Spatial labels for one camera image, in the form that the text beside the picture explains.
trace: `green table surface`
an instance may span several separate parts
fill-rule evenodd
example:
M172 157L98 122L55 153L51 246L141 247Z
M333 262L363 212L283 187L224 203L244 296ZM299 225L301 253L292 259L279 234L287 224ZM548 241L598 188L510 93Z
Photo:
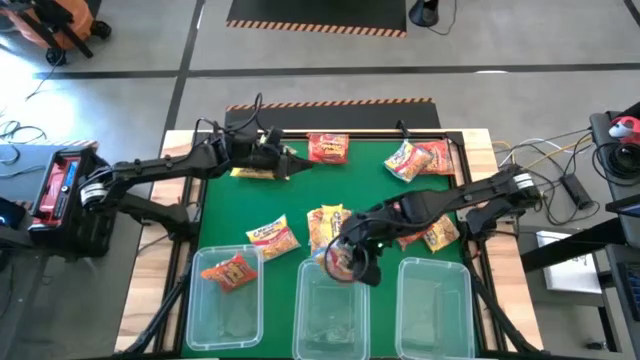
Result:
M288 143L307 156L306 141ZM208 183L199 247L248 244L246 231L287 215L300 248L264 265L264 333L251 348L197 352L185 343L184 357L291 358L298 266L309 257L306 214L321 205L344 204L365 211L384 199L410 190L446 190L449 179L422 175L407 184L383 165L400 141L352 140L345 165L318 164L289 181L234 178L228 175ZM423 241L402 252L397 244L379 260L382 283L370 289L371 356L397 356L394 345L398 265L406 257L461 262L456 241L432 254Z

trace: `transparent plastic bin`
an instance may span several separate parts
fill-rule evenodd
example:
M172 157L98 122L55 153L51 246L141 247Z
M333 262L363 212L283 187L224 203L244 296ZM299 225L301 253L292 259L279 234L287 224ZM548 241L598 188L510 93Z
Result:
M293 358L369 359L369 287L341 284L308 259L298 268Z
M406 258L398 271L396 351L402 359L471 359L471 279L460 264Z
M229 293L200 276L240 253L258 277ZM193 258L187 345L196 351L248 348L262 339L262 253L253 245L200 249Z

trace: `orange chair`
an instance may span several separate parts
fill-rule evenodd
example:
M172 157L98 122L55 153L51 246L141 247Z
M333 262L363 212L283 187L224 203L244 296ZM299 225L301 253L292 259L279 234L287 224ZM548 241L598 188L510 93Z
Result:
M0 13L11 19L22 36L47 49L52 66L66 64L66 50L74 47L91 58L87 38L94 35L105 40L111 35L111 27L94 19L85 0L0 0Z

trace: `snack bag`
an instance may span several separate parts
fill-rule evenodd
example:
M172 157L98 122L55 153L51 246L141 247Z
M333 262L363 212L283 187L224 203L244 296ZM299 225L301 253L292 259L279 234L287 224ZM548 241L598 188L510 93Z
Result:
M327 246L338 234L344 221L351 216L351 211L343 209L342 205L325 206L307 213L309 234L311 243L311 257L316 263L324 267L324 255ZM349 264L348 252L338 245L332 246L329 251L331 274L340 278L349 279L352 276Z
M420 171L420 175L439 174L454 175L455 169L451 161L451 153L449 152L449 140L430 141L425 143L417 143L417 147L429 152L432 160L425 165Z
M216 281L222 291L230 292L258 277L247 261L240 254L235 254L231 259L204 270L200 273L205 280Z
M402 248L402 251L405 251L405 249L407 248L407 246L409 244L411 244L412 242L414 242L414 241L416 241L418 239L423 238L429 232L429 229L417 232L417 233L415 233L413 235L399 237L399 238L396 239L396 241L400 245L400 248Z
M325 164L346 164L349 135L307 134L309 160Z
M460 237L460 233L449 216L442 215L438 221L431 225L424 239L429 249L435 253L454 242L458 237Z
M262 251L264 261L271 260L286 252L297 249L300 243L287 226L287 217L282 215L278 220L255 230L247 231L249 241Z
M231 176L244 177L251 179L270 179L275 180L275 175L271 170L251 169L251 168L233 168L231 169Z
M429 152L405 140L400 149L384 162L384 166L396 177L405 182L411 182L432 158L433 155Z

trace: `concrete floor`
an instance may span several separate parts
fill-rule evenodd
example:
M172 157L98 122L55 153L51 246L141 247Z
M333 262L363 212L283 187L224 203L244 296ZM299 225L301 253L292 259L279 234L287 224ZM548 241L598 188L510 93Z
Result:
M265 102L432 97L443 127L488 128L494 140L511 143L586 128L591 113L623 109L638 100L640 71L635 70L193 77L185 83L184 72L178 70L199 1L103 0L99 18L113 26L112 38L92 40L96 56L90 60L72 51L70 64L57 69L55 79L28 102L24 97L38 83L31 74L50 70L44 51L19 34L0 35L0 109L8 106L0 122L16 119L37 125L53 138L96 139L101 155L117 161L157 156L167 124L191 129L200 116L222 121L227 105L251 103L258 91ZM640 63L640 27L622 0L458 1L451 35L440 37L409 25L406 39L228 29L224 20L231 0L204 1L202 16L195 14L197 37L189 68L549 65L552 70L557 64L595 64L592 70L598 70L603 63ZM439 27L449 23L451 10L452 2L442 1ZM145 78L121 78L126 75L122 72L131 71ZM141 71L158 71L160 78L148 78L150 73ZM91 78L95 72L116 73ZM73 74L84 79L64 79ZM182 97L174 98L176 85L183 83ZM523 151L518 162L526 165L536 158ZM558 160L564 163L568 156ZM558 176L547 165L539 171ZM588 154L578 157L577 174L594 200L611 200ZM149 187L136 191L145 195ZM559 197L554 205L558 216L569 214L569 201L564 194ZM600 211L572 226L588 227L609 217ZM522 223L548 226L535 213L527 214ZM110 354L139 232L133 221L119 219L110 253L96 261L93 270L84 263L50 261L46 274L53 282L36 294L10 358ZM628 339L623 341L624 355L582 349L588 338L602 338L595 309L534 305L547 350L594 358L633 357Z

